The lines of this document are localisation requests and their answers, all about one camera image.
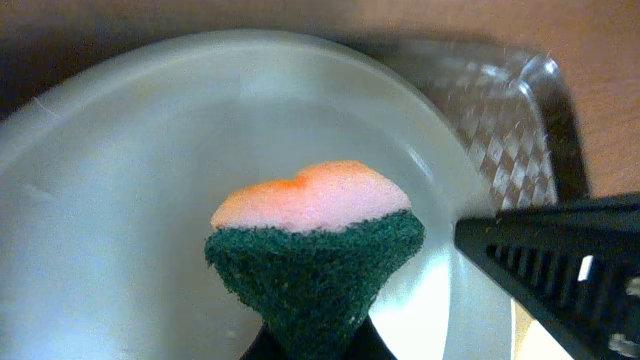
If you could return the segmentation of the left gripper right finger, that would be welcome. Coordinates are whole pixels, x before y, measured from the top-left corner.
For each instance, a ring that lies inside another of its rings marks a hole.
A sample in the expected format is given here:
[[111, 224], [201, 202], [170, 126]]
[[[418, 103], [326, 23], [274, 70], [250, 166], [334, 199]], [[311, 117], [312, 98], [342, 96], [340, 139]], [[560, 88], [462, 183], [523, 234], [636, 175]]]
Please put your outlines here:
[[638, 358], [638, 194], [461, 219], [454, 243], [573, 358]]

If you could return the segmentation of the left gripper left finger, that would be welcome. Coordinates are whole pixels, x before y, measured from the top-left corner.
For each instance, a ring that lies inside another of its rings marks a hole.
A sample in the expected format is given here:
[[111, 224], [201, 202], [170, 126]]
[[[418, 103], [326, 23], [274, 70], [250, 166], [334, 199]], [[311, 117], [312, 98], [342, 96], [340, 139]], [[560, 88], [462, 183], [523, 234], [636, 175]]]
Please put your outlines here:
[[396, 360], [367, 316], [351, 338], [332, 335], [295, 335], [277, 338], [264, 324], [240, 360]]

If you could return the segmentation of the green and white sponge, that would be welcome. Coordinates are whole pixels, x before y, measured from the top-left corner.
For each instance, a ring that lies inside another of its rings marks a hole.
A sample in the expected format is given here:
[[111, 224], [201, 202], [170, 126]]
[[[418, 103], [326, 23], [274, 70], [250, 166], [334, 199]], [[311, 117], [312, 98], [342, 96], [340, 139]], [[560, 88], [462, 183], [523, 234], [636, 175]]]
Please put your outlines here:
[[424, 242], [406, 193], [357, 161], [237, 190], [211, 227], [207, 264], [280, 339], [351, 338]]

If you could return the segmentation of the pale blue-white plate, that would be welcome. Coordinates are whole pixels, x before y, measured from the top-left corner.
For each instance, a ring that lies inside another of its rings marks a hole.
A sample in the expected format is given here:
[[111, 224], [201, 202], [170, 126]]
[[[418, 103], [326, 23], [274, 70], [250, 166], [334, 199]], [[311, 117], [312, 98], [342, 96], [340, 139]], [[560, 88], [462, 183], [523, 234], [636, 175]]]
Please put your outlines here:
[[425, 225], [372, 310], [392, 352], [511, 358], [511, 298], [453, 244], [489, 189], [442, 115], [359, 52], [258, 30], [121, 55], [2, 122], [2, 357], [240, 357], [260, 319], [205, 263], [210, 218], [327, 160], [390, 178]]

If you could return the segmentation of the brown serving tray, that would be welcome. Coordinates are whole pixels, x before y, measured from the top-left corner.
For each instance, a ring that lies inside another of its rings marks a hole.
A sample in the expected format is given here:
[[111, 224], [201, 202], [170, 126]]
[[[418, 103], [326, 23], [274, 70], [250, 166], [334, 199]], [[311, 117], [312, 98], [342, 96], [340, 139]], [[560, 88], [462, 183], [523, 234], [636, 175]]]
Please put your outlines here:
[[549, 55], [435, 39], [366, 41], [359, 48], [441, 111], [498, 208], [589, 196], [572, 99]]

